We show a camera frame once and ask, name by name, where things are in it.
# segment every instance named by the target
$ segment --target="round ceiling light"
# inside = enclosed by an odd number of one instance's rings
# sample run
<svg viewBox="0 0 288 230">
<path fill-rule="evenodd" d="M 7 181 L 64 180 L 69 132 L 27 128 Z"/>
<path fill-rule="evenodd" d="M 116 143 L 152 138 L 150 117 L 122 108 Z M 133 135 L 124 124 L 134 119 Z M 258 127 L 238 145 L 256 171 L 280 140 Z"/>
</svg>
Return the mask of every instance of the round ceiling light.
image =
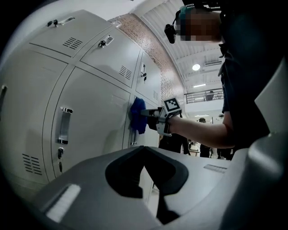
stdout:
<svg viewBox="0 0 288 230">
<path fill-rule="evenodd" d="M 197 71 L 200 69 L 200 65 L 199 64 L 195 64 L 192 66 L 192 70 Z"/>
</svg>

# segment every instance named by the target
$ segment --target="headset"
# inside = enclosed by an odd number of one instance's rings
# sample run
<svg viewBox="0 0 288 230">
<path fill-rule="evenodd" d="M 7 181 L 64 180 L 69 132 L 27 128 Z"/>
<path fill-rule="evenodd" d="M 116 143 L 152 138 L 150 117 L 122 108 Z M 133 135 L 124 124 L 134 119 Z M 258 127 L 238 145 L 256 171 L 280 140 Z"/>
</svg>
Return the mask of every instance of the headset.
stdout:
<svg viewBox="0 0 288 230">
<path fill-rule="evenodd" d="M 174 23 L 178 19 L 180 13 L 185 13 L 193 8 L 205 9 L 207 11 L 221 11 L 225 7 L 226 3 L 225 0 L 223 1 L 182 0 L 182 1 L 184 6 L 182 6 L 180 10 L 176 12 L 173 23 L 171 25 L 167 24 L 164 29 L 164 32 L 171 44 L 175 43 L 177 32 L 174 28 Z"/>
</svg>

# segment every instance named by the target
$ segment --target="blue cloth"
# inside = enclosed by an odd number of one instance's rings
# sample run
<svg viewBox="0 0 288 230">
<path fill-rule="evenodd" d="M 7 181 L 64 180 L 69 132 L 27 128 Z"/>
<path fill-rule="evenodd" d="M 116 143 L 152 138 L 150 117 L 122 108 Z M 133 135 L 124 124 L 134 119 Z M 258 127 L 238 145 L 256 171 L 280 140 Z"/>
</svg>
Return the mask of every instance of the blue cloth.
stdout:
<svg viewBox="0 0 288 230">
<path fill-rule="evenodd" d="M 133 105 L 130 108 L 132 114 L 131 127 L 135 130 L 138 130 L 139 134 L 145 133 L 147 125 L 147 117 L 140 114 L 141 110 L 145 110 L 146 105 L 145 101 L 141 98 L 136 97 Z"/>
</svg>

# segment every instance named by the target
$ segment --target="person's arm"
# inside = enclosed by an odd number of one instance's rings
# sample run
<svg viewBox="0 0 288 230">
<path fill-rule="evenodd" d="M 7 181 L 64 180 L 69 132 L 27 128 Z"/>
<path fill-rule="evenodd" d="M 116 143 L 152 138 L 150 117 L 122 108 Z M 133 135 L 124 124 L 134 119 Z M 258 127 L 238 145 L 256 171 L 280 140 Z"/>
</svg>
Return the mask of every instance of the person's arm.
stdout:
<svg viewBox="0 0 288 230">
<path fill-rule="evenodd" d="M 224 112 L 222 124 L 201 122 L 171 117 L 168 120 L 169 131 L 212 148 L 233 148 L 233 126 L 230 112 Z"/>
</svg>

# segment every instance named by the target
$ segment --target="ventilation slot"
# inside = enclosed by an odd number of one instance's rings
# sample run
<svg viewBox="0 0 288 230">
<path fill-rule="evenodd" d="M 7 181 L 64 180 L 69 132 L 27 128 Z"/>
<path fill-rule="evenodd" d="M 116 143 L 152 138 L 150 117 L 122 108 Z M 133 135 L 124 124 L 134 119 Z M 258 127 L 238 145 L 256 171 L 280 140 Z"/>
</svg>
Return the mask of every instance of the ventilation slot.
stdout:
<svg viewBox="0 0 288 230">
<path fill-rule="evenodd" d="M 159 99 L 159 95 L 158 95 L 158 93 L 155 90 L 153 92 L 153 98 L 155 98 L 157 101 Z"/>
<path fill-rule="evenodd" d="M 126 79 L 130 80 L 132 72 L 130 70 L 128 70 L 126 67 L 122 66 L 119 74 L 122 75 L 123 77 L 125 77 Z"/>
<path fill-rule="evenodd" d="M 67 41 L 65 41 L 63 45 L 72 49 L 76 49 L 81 44 L 82 44 L 81 41 L 71 37 Z"/>
<path fill-rule="evenodd" d="M 39 159 L 36 157 L 22 154 L 24 168 L 27 172 L 42 175 Z"/>
</svg>

